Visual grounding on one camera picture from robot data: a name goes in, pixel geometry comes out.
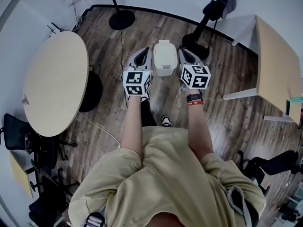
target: watch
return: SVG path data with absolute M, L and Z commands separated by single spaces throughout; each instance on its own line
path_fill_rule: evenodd
M 189 94 L 187 97 L 187 102 L 191 102 L 191 101 L 194 101 L 194 100 L 201 100 L 203 101 L 203 95 L 202 93 L 198 93 L 198 94 Z

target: foot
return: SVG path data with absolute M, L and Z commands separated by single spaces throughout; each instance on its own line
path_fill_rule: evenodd
M 162 118 L 162 127 L 169 127 L 170 128 L 170 119 L 168 116 L 164 116 Z
M 150 100 L 150 92 L 147 91 L 144 95 L 141 96 L 141 103 L 144 102 L 145 100 L 149 101 Z

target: round table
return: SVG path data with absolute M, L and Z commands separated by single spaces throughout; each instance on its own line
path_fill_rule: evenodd
M 75 33 L 48 38 L 30 62 L 24 83 L 27 120 L 40 135 L 62 133 L 75 118 L 86 90 L 88 52 Z

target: black round base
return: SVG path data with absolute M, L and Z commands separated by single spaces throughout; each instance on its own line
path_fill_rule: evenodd
M 128 28 L 130 25 L 134 23 L 136 17 L 132 11 L 122 10 L 118 13 L 115 13 L 109 19 L 109 26 L 115 30 L 121 30 Z
M 90 71 L 84 98 L 79 111 L 85 113 L 94 109 L 100 102 L 102 92 L 103 87 L 100 77 L 96 73 Z
M 200 59 L 205 60 L 209 55 L 209 48 L 199 45 L 194 40 L 194 34 L 188 34 L 182 38 L 183 46 L 198 56 Z

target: desk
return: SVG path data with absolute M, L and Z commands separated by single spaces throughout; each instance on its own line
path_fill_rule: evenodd
M 28 122 L 40 135 L 62 133 L 75 118 L 86 90 L 88 52 L 75 33 L 48 38 L 30 62 L 23 106 Z
M 256 16 L 255 25 L 259 50 L 257 86 L 249 90 L 226 94 L 223 99 L 261 96 L 286 113 L 286 101 L 292 97 L 301 97 L 299 58 L 289 44 L 259 16 Z M 300 114 L 301 104 L 292 104 L 289 117 L 266 116 L 264 119 L 294 121 L 299 124 Z
M 33 193 L 30 187 L 28 175 L 29 173 L 33 172 L 32 169 L 30 169 L 29 172 L 26 173 L 19 164 L 19 162 L 16 160 L 16 158 L 13 156 L 11 152 L 9 152 L 9 159 L 10 159 L 10 165 L 13 170 L 14 178 L 16 181 L 21 185 L 21 187 L 25 190 L 25 192 L 31 197 L 33 197 Z

